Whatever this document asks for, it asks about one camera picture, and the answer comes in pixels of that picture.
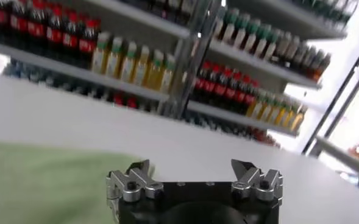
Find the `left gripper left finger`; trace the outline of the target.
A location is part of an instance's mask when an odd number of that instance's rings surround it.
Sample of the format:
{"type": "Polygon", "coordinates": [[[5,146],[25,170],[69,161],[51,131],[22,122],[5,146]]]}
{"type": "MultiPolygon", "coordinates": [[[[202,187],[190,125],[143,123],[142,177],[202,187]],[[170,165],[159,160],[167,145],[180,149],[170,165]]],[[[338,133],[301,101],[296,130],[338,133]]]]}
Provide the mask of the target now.
{"type": "Polygon", "coordinates": [[[119,201],[136,203],[144,193],[146,198],[159,200],[164,195],[162,182],[151,178],[150,161],[148,159],[132,163],[125,173],[111,170],[106,176],[106,202],[112,211],[113,220],[119,223],[119,201]]]}

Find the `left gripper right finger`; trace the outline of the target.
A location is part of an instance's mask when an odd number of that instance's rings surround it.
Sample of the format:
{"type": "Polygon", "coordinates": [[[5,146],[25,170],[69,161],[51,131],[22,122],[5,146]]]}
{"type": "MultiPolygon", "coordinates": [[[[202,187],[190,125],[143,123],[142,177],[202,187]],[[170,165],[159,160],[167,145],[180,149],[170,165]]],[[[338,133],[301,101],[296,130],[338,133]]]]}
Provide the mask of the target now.
{"type": "Polygon", "coordinates": [[[274,169],[263,172],[253,163],[231,159],[231,166],[237,178],[231,184],[232,196],[238,200],[250,197],[270,202],[276,199],[279,206],[283,198],[283,175],[274,169]]]}

